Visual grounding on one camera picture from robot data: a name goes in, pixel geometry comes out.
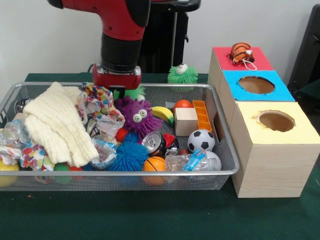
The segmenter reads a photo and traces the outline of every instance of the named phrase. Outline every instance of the black stand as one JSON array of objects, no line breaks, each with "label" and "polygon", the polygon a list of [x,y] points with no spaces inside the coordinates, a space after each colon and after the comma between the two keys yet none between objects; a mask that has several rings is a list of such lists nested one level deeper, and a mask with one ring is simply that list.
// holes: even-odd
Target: black stand
[{"label": "black stand", "polygon": [[320,79],[320,4],[313,7],[288,88],[293,94]]},{"label": "black stand", "polygon": [[188,42],[188,15],[200,7],[201,0],[152,2],[145,28],[138,65],[144,73],[168,73],[183,63]]}]

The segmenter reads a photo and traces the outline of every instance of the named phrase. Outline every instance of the orange ball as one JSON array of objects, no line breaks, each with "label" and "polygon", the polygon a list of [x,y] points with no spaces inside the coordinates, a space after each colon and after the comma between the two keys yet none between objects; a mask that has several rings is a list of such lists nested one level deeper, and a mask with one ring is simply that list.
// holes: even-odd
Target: orange ball
[{"label": "orange ball", "polygon": [[[149,157],[142,167],[145,172],[164,172],[166,171],[165,160],[159,156]],[[150,186],[161,186],[165,183],[165,176],[144,176],[143,181]]]},{"label": "orange ball", "polygon": [[176,108],[193,108],[194,106],[192,105],[191,102],[187,100],[180,100],[177,101],[173,107],[173,113],[175,113]]}]

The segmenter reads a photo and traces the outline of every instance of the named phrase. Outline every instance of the soccer ball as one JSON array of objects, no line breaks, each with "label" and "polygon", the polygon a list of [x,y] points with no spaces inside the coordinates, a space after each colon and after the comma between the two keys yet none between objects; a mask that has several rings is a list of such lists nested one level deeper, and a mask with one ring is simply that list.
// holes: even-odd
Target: soccer ball
[{"label": "soccer ball", "polygon": [[188,139],[188,148],[191,152],[195,150],[210,151],[214,149],[216,144],[215,138],[211,132],[205,129],[199,129],[191,133]]}]

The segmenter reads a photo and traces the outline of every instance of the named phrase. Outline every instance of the green fuzzy toy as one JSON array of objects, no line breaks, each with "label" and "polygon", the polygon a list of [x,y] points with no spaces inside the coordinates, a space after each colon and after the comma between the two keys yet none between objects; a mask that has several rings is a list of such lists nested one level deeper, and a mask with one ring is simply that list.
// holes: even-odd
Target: green fuzzy toy
[{"label": "green fuzzy toy", "polygon": [[[133,89],[133,90],[126,90],[124,92],[124,98],[126,96],[130,96],[130,98],[132,100],[135,100],[135,99],[144,99],[143,96],[145,96],[145,88],[143,86],[138,86],[137,89]],[[114,90],[113,92],[113,98],[114,100],[117,100],[119,98],[119,91],[117,90]]]},{"label": "green fuzzy toy", "polygon": [[168,84],[196,84],[198,73],[195,67],[187,64],[172,66],[168,75]]}]

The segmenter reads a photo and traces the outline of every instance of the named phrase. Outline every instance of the white string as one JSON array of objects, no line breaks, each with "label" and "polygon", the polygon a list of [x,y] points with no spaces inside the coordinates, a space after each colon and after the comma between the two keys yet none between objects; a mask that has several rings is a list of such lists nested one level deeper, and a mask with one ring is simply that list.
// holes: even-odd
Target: white string
[{"label": "white string", "polygon": [[[248,69],[249,71],[257,71],[258,70],[258,68],[256,67],[256,65],[254,65],[254,63],[253,62],[251,62],[251,61],[247,61],[247,60],[245,60],[245,59],[242,59],[242,61],[243,61],[243,63],[244,63],[244,66],[245,66],[245,68],[246,69]],[[248,64],[252,64],[252,66],[254,67],[254,69],[250,69],[250,68],[248,68],[248,66],[247,66],[247,64],[246,63],[248,63]]]}]

